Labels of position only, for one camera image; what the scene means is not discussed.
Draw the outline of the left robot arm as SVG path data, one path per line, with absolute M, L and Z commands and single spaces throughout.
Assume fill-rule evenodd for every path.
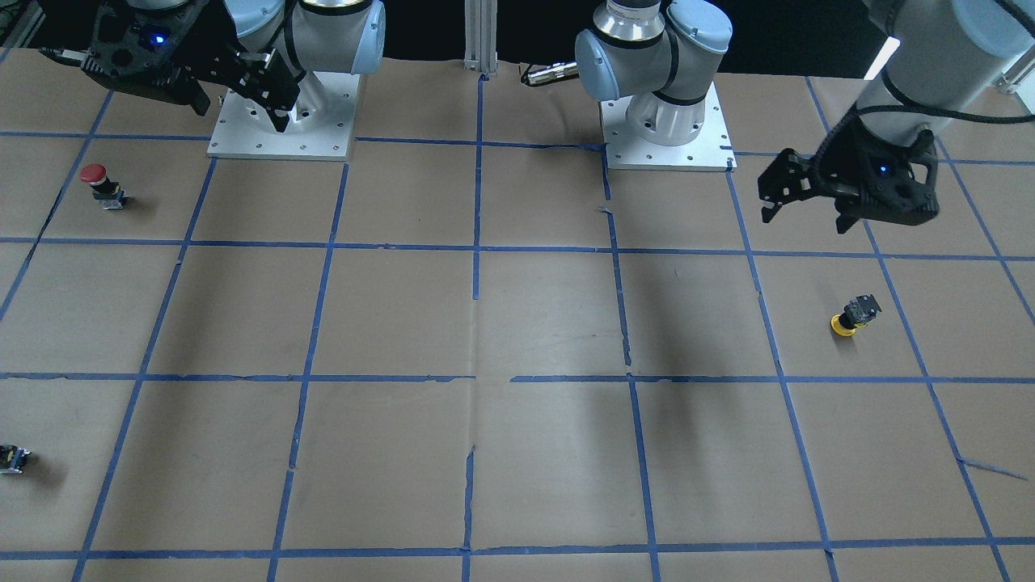
M 938 217 L 935 139 L 951 121 L 1021 124 L 969 106 L 1012 59 L 1033 47 L 1031 1 L 868 1 L 869 21 L 899 41 L 814 155 L 787 148 L 758 177 L 761 215 L 828 196 L 836 228 L 860 220 L 917 226 Z M 703 101 L 732 39 L 732 23 L 706 1 L 607 1 L 581 31 L 574 58 L 597 101 L 629 97 L 626 120 L 659 146 L 694 140 Z

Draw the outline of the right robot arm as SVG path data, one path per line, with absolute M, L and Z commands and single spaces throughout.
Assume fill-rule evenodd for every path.
M 204 82 L 288 128 L 317 71 L 372 74 L 383 57 L 381 1 L 103 1 L 78 67 L 123 95 L 205 114 Z

